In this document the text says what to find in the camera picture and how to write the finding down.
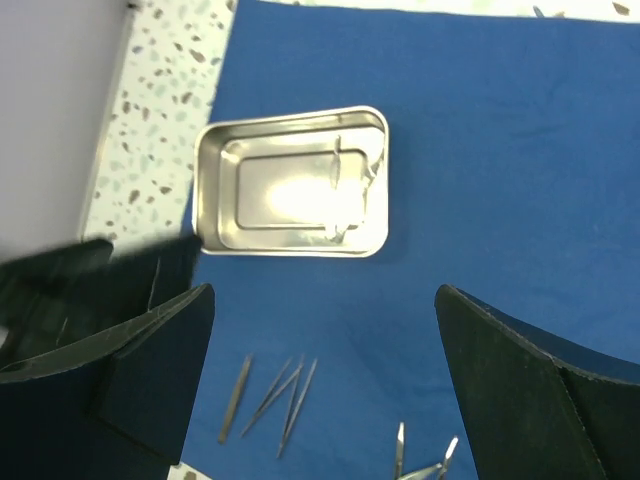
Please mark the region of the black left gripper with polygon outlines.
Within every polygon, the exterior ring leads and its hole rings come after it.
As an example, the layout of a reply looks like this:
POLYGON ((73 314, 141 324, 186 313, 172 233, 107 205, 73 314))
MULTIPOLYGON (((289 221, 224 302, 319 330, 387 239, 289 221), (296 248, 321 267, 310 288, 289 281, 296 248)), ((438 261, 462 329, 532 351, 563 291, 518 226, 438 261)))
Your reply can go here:
MULTIPOLYGON (((201 250, 195 235, 139 246, 112 262, 116 299, 144 313, 190 288, 201 250)), ((69 287, 105 265, 111 242, 94 239, 1 264, 1 363, 10 365, 59 346, 68 326, 69 287)))

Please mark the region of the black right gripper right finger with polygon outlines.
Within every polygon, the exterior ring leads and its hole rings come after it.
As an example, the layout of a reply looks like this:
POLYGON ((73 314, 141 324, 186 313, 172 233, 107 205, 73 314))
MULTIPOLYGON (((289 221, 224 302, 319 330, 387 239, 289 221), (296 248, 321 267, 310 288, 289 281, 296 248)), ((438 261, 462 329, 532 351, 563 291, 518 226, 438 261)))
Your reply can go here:
POLYGON ((638 478, 638 364, 451 285, 434 306, 479 478, 638 478))

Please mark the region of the stainless steel tray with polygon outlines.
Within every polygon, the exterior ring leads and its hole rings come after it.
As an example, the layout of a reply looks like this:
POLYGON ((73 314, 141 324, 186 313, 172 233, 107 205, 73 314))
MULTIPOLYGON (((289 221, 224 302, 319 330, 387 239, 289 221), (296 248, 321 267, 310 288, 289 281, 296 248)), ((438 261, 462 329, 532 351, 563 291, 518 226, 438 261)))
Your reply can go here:
POLYGON ((373 255, 389 232, 389 146, 388 122, 369 106, 208 125, 191 207, 203 252, 373 255))

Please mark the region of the thin steel forceps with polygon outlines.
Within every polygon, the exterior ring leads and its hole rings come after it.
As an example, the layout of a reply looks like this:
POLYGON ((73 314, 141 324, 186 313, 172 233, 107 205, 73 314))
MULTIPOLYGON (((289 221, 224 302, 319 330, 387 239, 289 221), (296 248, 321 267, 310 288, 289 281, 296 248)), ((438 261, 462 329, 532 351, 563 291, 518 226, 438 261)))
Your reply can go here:
POLYGON ((289 386, 289 384, 298 378, 299 373, 302 367, 304 366, 304 358, 300 359, 299 365, 291 371, 291 374, 286 379, 284 379, 284 375, 287 373, 291 362, 292 362, 292 358, 289 358, 284 363, 284 365, 276 375, 275 379, 271 382, 263 399, 261 400, 261 403, 255 410, 255 412, 252 414, 249 422, 241 431, 240 433, 241 437, 243 437, 252 428, 252 426, 257 422, 257 420, 261 417, 261 415, 284 392, 284 390, 289 386))
POLYGON ((297 385, 294 385, 294 390, 292 392, 292 396, 290 399, 290 405, 289 405, 289 411, 288 411, 288 416, 287 419, 285 421, 284 424, 284 430, 283 430, 283 434, 281 436, 281 440, 279 443, 279 447, 278 447, 278 452, 277 452, 277 458, 280 458, 285 447, 287 444, 287 441, 290 437, 290 434, 293 430, 295 421, 298 417, 298 414, 302 408, 303 402, 305 400, 306 394, 309 390, 313 375, 315 373, 316 367, 317 367, 317 362, 318 359, 315 358, 311 364, 311 367, 309 369, 309 372, 307 374, 306 380, 304 382, 304 385, 302 387, 301 391, 297 390, 297 385))

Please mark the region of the wide steel tweezers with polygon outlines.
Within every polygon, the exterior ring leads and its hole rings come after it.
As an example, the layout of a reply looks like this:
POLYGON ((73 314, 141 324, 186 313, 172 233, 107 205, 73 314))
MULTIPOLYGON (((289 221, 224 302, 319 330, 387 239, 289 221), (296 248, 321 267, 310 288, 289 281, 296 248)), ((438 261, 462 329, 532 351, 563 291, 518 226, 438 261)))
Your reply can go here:
POLYGON ((244 393, 244 389, 249 376, 252 360, 253 360, 252 354, 249 354, 246 356, 246 358, 244 359, 241 371, 239 373, 239 376, 232 390, 231 397, 223 418, 223 424, 217 438, 218 443, 221 445, 223 445, 226 442, 229 436, 238 405, 244 393))

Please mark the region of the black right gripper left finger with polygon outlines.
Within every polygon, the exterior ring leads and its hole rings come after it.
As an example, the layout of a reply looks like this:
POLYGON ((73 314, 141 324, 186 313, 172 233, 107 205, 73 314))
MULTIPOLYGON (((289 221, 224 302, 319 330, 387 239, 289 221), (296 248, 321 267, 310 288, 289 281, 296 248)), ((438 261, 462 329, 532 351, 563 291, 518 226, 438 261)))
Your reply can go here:
POLYGON ((164 479, 179 463, 215 293, 152 310, 1 371, 4 479, 164 479))

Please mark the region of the steel hemostat clamp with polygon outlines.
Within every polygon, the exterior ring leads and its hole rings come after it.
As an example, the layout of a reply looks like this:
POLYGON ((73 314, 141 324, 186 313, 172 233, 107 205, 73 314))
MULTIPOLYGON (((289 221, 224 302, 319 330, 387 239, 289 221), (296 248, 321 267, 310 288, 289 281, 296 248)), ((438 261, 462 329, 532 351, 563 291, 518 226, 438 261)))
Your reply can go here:
POLYGON ((405 423, 400 422, 396 436, 393 479, 398 480, 402 476, 405 446, 405 423))

